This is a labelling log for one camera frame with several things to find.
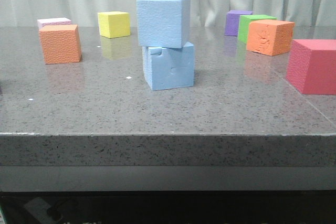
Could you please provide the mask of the dented light blue foam cube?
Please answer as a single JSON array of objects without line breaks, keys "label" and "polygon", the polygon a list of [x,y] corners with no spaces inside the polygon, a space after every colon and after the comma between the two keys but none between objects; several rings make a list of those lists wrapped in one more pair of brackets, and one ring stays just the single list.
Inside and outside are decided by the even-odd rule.
[{"label": "dented light blue foam cube", "polygon": [[194,85],[194,45],[182,48],[143,47],[143,71],[153,91]]}]

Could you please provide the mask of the smooth light blue foam cube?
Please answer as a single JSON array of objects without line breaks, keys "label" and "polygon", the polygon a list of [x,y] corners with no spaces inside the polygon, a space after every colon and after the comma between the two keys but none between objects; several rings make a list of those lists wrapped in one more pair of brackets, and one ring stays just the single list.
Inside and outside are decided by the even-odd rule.
[{"label": "smooth light blue foam cube", "polygon": [[138,43],[182,48],[189,40],[191,0],[136,0]]}]

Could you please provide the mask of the yellow foam cube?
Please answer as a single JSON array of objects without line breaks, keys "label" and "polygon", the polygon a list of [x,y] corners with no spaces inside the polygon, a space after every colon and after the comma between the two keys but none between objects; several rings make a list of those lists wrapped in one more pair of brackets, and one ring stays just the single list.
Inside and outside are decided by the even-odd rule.
[{"label": "yellow foam cube", "polygon": [[130,15],[127,12],[111,11],[98,13],[99,33],[107,38],[130,36]]}]

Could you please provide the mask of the purple foam cube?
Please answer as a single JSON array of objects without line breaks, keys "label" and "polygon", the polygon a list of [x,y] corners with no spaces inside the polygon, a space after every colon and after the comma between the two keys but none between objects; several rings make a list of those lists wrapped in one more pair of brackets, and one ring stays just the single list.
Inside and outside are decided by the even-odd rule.
[{"label": "purple foam cube", "polygon": [[226,36],[237,36],[239,19],[241,15],[252,15],[251,10],[230,10],[226,14],[226,25],[225,25],[225,35]]}]

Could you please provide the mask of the green foam cube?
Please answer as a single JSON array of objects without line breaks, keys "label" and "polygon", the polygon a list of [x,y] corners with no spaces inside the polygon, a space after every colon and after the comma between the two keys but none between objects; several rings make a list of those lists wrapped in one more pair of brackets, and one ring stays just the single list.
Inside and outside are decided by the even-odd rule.
[{"label": "green foam cube", "polygon": [[277,20],[276,17],[265,14],[240,15],[238,26],[238,40],[246,44],[248,38],[249,24],[253,21],[263,19]]}]

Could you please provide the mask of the dented orange foam cube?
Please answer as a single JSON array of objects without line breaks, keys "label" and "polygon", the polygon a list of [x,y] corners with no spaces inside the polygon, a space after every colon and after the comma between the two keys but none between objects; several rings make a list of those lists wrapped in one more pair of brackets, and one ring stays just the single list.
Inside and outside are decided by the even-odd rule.
[{"label": "dented orange foam cube", "polygon": [[295,22],[262,19],[249,24],[246,49],[276,56],[290,51]]}]

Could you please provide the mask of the left orange foam cube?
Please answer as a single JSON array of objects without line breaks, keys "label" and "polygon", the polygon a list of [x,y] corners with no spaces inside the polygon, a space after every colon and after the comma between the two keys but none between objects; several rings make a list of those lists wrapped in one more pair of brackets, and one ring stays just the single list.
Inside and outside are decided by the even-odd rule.
[{"label": "left orange foam cube", "polygon": [[78,25],[47,25],[39,30],[45,64],[81,61]]}]

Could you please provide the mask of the pink foam cube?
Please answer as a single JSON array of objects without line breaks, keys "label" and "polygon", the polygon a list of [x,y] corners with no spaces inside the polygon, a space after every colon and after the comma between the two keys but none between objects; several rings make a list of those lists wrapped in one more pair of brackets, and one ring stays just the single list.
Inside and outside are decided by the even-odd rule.
[{"label": "pink foam cube", "polygon": [[66,17],[38,19],[37,25],[41,29],[46,25],[71,25],[72,21]]}]

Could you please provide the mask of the large red foam cube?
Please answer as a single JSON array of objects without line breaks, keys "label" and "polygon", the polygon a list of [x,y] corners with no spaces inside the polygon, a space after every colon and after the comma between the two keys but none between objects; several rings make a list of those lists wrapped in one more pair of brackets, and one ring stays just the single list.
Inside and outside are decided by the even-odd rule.
[{"label": "large red foam cube", "polygon": [[335,40],[293,40],[286,79],[302,94],[335,95]]}]

